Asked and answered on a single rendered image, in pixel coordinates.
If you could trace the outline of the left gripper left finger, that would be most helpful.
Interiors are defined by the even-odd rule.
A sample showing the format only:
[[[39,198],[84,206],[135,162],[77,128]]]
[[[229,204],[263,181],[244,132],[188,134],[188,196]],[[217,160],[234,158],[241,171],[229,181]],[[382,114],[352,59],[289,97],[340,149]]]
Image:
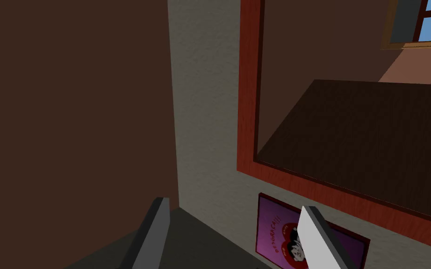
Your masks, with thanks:
[[[159,269],[170,226],[170,199],[153,200],[119,269]]]

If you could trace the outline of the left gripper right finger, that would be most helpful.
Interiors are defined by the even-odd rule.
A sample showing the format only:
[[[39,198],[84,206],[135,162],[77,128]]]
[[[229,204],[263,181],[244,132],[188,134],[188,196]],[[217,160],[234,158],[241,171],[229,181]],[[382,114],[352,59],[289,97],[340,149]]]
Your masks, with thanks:
[[[297,232],[309,269],[358,269],[316,207],[302,207]]]

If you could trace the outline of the purple framed wall picture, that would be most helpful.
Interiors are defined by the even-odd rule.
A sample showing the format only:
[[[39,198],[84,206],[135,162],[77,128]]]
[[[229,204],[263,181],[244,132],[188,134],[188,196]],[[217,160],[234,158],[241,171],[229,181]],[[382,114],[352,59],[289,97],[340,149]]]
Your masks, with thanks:
[[[299,208],[259,194],[255,250],[280,269],[310,269],[297,232],[300,213]],[[356,269],[364,269],[370,239],[331,222],[328,225]]]

